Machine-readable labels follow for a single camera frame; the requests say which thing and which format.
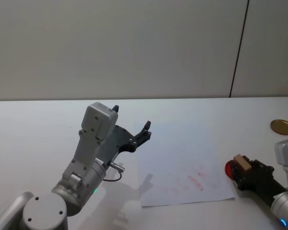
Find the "red object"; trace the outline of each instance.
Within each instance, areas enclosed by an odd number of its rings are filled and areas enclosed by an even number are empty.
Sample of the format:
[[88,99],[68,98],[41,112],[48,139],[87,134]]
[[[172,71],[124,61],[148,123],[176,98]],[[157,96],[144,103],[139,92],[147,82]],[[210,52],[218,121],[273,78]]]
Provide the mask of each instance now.
[[234,180],[234,177],[232,176],[232,172],[231,172],[231,167],[230,167],[230,162],[227,162],[225,165],[225,174],[232,180]]

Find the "wooden block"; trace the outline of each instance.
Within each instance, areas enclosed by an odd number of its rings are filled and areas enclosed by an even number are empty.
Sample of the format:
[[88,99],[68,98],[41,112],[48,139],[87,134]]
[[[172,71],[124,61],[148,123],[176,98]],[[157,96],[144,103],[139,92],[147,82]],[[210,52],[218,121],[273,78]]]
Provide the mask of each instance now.
[[240,154],[234,156],[234,161],[241,167],[244,172],[252,169],[252,166]]

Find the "round gold lid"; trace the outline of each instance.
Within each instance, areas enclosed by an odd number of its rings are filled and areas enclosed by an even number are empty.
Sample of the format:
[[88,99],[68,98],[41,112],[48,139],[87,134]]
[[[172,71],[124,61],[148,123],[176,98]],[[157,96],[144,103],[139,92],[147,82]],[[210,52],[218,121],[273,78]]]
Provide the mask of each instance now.
[[271,129],[282,135],[288,135],[288,121],[285,120],[273,120],[270,124]]

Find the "white tabletop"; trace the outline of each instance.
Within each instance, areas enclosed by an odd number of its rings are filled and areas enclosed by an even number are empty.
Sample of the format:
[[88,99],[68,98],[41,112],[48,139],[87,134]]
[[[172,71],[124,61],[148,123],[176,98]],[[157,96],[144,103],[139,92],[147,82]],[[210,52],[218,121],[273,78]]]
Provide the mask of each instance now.
[[[0,102],[0,213],[23,191],[35,195],[51,191],[73,157],[83,115],[93,102]],[[275,179],[287,186],[274,144],[288,137],[274,133],[269,125],[273,119],[288,120],[288,98],[100,102],[109,107],[118,104],[117,124],[130,131],[134,123],[144,125],[147,120],[152,126],[178,120],[203,122],[222,164],[236,154],[258,159],[273,166]],[[264,204],[239,197],[230,181],[233,200],[141,208],[136,153],[122,153],[116,162],[126,168],[122,180],[102,183],[82,211],[69,218],[69,229],[281,229]]]

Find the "blue indicator light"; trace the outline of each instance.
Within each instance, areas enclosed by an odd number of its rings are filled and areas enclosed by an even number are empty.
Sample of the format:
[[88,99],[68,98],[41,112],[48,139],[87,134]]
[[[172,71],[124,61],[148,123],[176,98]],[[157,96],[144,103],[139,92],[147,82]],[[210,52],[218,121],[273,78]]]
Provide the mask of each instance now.
[[283,219],[280,219],[280,222],[282,222],[282,224],[283,224],[284,226],[287,226],[286,221],[284,221]]

